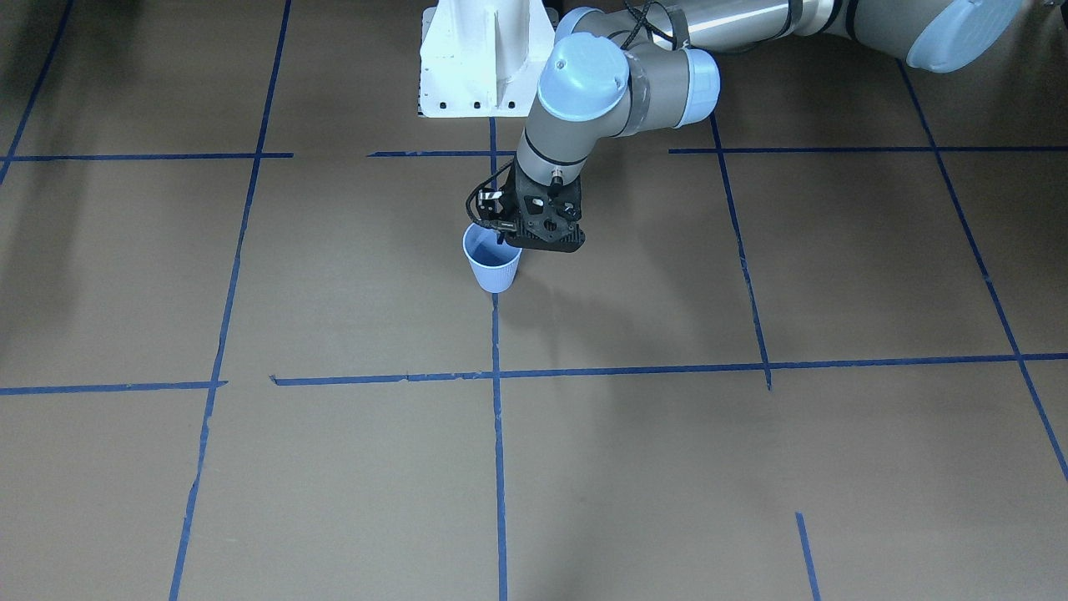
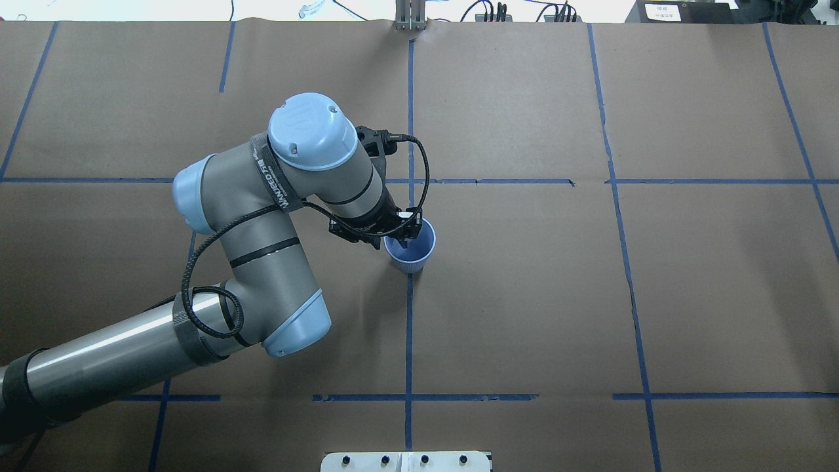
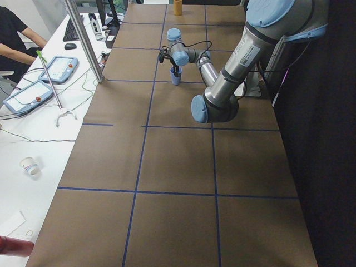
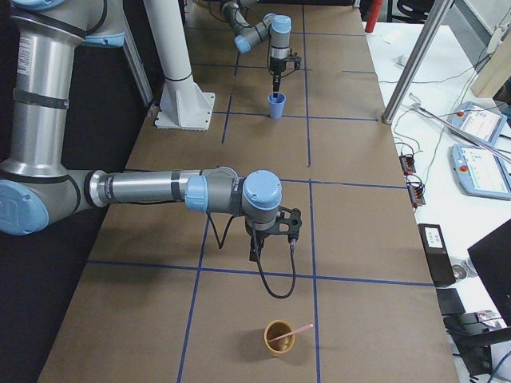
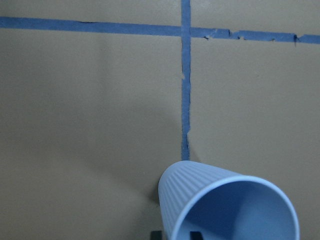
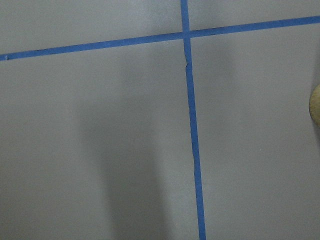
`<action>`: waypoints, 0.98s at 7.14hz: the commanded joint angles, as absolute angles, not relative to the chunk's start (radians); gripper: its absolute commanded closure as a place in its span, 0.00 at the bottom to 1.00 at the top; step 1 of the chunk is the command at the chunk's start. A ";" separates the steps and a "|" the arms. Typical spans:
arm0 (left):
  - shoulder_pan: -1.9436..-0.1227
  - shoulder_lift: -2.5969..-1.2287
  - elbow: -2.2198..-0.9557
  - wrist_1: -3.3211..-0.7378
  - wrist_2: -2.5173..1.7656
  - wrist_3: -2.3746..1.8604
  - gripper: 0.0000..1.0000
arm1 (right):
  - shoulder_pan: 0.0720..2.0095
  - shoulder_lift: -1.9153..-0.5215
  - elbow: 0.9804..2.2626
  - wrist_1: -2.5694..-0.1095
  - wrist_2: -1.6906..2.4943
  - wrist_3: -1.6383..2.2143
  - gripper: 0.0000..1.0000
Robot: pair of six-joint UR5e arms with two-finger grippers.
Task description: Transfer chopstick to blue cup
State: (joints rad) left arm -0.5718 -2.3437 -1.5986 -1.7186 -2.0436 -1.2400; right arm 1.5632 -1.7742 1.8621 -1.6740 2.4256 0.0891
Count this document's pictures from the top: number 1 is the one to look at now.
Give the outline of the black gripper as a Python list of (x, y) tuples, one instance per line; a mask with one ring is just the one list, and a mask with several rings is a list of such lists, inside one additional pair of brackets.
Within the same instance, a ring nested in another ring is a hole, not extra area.
[(493, 176), (511, 168), (500, 189), (480, 185), (480, 226), (499, 232), (502, 242), (524, 250), (546, 250), (571, 254), (584, 243), (585, 235), (577, 224), (582, 217), (580, 178), (564, 184), (554, 176), (549, 185), (531, 179), (514, 163), (505, 164)]

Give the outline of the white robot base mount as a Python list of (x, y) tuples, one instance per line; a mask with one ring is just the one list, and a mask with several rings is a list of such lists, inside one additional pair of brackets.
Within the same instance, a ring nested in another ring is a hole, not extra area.
[(525, 118), (556, 37), (544, 1), (439, 1), (422, 14), (417, 99), (427, 118)]

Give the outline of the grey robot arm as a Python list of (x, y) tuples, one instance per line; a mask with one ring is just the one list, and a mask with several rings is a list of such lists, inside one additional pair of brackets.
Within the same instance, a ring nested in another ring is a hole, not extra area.
[(598, 141), (708, 118), (718, 53), (828, 33), (931, 73), (963, 68), (1010, 26), (1019, 1), (645, 1), (576, 7), (556, 42), (500, 188), (466, 197), (497, 243), (574, 252), (584, 243), (581, 172)]

